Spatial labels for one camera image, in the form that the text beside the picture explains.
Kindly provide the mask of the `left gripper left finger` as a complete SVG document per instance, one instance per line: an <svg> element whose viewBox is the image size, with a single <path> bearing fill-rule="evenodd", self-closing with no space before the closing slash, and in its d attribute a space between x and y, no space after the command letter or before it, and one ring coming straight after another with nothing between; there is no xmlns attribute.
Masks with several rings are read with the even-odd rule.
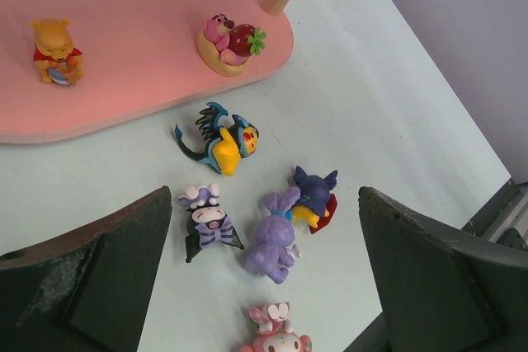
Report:
<svg viewBox="0 0 528 352"><path fill-rule="evenodd" d="M3 351L136 351L172 216L163 186L1 256Z"/></svg>

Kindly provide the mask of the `black purple-bow imp figurine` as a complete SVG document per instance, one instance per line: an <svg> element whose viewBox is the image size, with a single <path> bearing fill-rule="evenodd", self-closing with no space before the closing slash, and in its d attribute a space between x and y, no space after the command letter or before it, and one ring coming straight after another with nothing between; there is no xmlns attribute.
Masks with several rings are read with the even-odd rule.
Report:
<svg viewBox="0 0 528 352"><path fill-rule="evenodd" d="M191 263L201 251L221 242L243 250L238 233L219 203L219 186L215 183L189 186L178 197L189 213L186 220L186 263Z"/></svg>

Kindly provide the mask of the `pink bear strawberry figurine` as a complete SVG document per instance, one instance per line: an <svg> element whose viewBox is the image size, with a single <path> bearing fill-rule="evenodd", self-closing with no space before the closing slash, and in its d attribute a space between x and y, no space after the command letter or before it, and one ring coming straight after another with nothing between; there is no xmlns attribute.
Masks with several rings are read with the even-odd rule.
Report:
<svg viewBox="0 0 528 352"><path fill-rule="evenodd" d="M237 77L266 48L267 33L260 27L235 21L220 13L203 22L197 37L201 59L224 77Z"/></svg>

